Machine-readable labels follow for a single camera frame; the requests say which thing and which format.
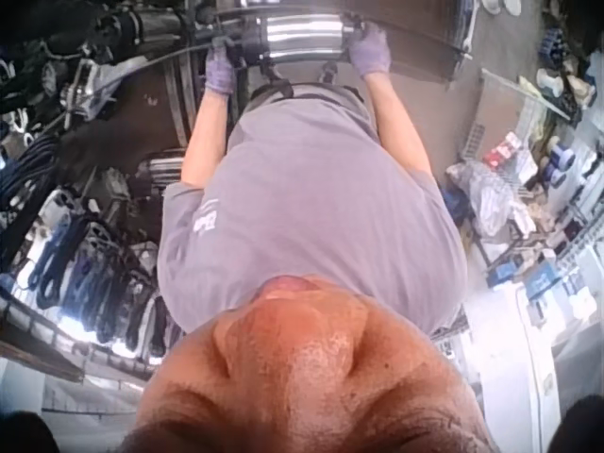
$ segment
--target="wire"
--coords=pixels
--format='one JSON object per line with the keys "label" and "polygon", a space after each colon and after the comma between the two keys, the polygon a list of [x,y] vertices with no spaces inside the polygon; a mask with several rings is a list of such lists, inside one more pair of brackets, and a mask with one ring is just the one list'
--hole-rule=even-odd
{"label": "wire", "polygon": [[50,59],[57,59],[59,61],[69,61],[70,59],[79,59],[81,57],[80,54],[70,54],[70,55],[58,55],[53,54],[51,50],[48,48],[48,44],[44,41],[41,43],[41,48]]}
{"label": "wire", "polygon": [[120,82],[121,80],[124,80],[127,77],[130,76],[134,76],[135,74],[144,71],[145,69],[149,69],[152,66],[155,66],[156,64],[160,64],[163,63],[164,61],[167,61],[168,59],[173,59],[175,57],[179,57],[181,55],[184,54],[188,54],[190,52],[198,52],[201,50],[208,50],[211,48],[211,43],[206,43],[206,44],[199,44],[199,45],[193,45],[191,47],[185,47],[184,49],[180,49],[180,50],[176,50],[175,52],[172,52],[170,54],[164,55],[163,57],[159,57],[157,59],[152,59],[150,61],[147,61],[145,64],[139,66],[138,68],[134,68],[132,71],[124,74],[124,75],[120,75],[119,77],[116,77],[114,79],[112,79],[111,81],[109,81],[108,83],[102,85],[101,87],[97,88],[96,90],[94,90],[94,92],[87,94],[85,96],[83,96],[82,98],[78,99],[77,102],[73,103],[73,105],[71,106],[70,109],[65,110],[61,115],[59,115],[57,118],[55,118],[53,121],[51,121],[42,131],[42,134],[47,133],[50,129],[52,129],[53,127],[55,127],[63,118],[65,118],[65,116],[69,113],[73,113],[74,109],[76,109],[77,107],[81,106],[82,104],[84,104],[86,101],[88,101],[89,99],[95,97],[96,95],[98,95],[100,92],[102,92],[103,90],[107,89],[108,87],[115,85],[115,83]]}
{"label": "wire", "polygon": [[10,206],[12,198],[27,181],[36,181],[56,167],[58,148],[59,139],[41,135],[21,157],[9,161],[0,170],[0,209],[5,210]]}

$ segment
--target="purple glove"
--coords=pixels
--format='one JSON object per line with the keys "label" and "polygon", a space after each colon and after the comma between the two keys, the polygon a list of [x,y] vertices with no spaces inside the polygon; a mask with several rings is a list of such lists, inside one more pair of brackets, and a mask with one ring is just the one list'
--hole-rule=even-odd
{"label": "purple glove", "polygon": [[348,53],[350,62],[361,77],[372,73],[390,73],[393,61],[386,32],[375,24],[367,24],[365,32],[352,39]]}
{"label": "purple glove", "polygon": [[223,45],[214,47],[206,58],[206,89],[229,97],[235,91],[235,71]]}

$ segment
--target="metal pipe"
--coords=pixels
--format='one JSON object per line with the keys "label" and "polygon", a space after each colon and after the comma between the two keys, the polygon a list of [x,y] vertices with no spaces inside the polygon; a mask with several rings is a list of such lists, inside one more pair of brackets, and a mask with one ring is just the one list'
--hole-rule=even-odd
{"label": "metal pipe", "polygon": [[338,58],[344,51],[346,26],[338,14],[267,17],[264,21],[270,59]]}

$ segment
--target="blue container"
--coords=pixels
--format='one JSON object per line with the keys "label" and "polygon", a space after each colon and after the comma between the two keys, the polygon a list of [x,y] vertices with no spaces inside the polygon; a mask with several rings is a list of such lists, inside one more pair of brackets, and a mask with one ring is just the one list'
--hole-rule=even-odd
{"label": "blue container", "polygon": [[550,187],[558,189],[566,180],[566,175],[550,161],[541,173],[541,178],[545,184],[549,184]]}
{"label": "blue container", "polygon": [[550,151],[549,158],[558,170],[567,172],[575,163],[577,156],[572,149],[556,143]]}

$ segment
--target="shirt logo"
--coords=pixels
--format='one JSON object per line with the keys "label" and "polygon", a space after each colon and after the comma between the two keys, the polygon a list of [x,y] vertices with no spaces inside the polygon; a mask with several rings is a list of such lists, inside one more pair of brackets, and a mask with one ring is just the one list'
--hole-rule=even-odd
{"label": "shirt logo", "polygon": [[[201,211],[212,209],[218,200],[210,200],[201,206]],[[218,211],[212,210],[210,212],[203,213],[195,223],[193,224],[193,232],[202,235],[206,231],[212,231],[216,228],[216,218],[218,217]]]}

